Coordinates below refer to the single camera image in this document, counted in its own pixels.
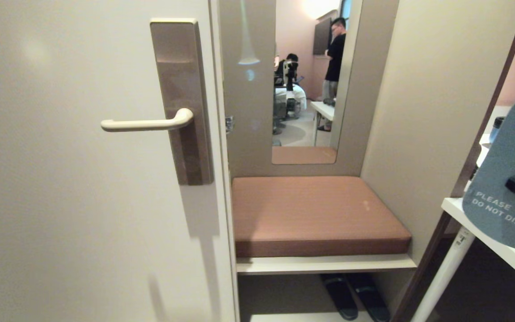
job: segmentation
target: do not disturb sign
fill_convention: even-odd
[[[515,104],[476,173],[462,204],[483,233],[515,248]]]

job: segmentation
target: shelf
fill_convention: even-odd
[[[238,258],[239,275],[284,275],[331,272],[391,271],[414,269],[417,265],[407,254]]]
[[[442,209],[448,212],[452,218],[460,222],[462,226],[470,230],[476,238],[490,247],[499,257],[515,269],[515,248],[499,243],[481,232],[464,214],[462,210],[462,198],[445,198],[442,202]]]
[[[319,275],[238,278],[241,322],[343,322]],[[372,322],[359,298],[359,318]]]

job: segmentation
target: white door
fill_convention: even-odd
[[[208,6],[0,0],[0,322],[235,320]],[[215,179],[182,193],[167,131],[100,127],[164,118],[152,18],[202,39]]]

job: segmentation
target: black slipper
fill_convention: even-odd
[[[391,314],[388,311],[383,298],[380,297],[371,275],[368,273],[346,274],[349,285],[367,309],[367,313],[375,322],[389,322]]]
[[[359,316],[359,310],[345,277],[342,274],[321,274],[321,280],[341,317],[348,321],[355,320]]]

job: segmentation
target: television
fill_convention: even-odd
[[[315,26],[315,38],[313,39],[313,55],[325,55],[325,51],[331,44],[331,18],[325,18]]]

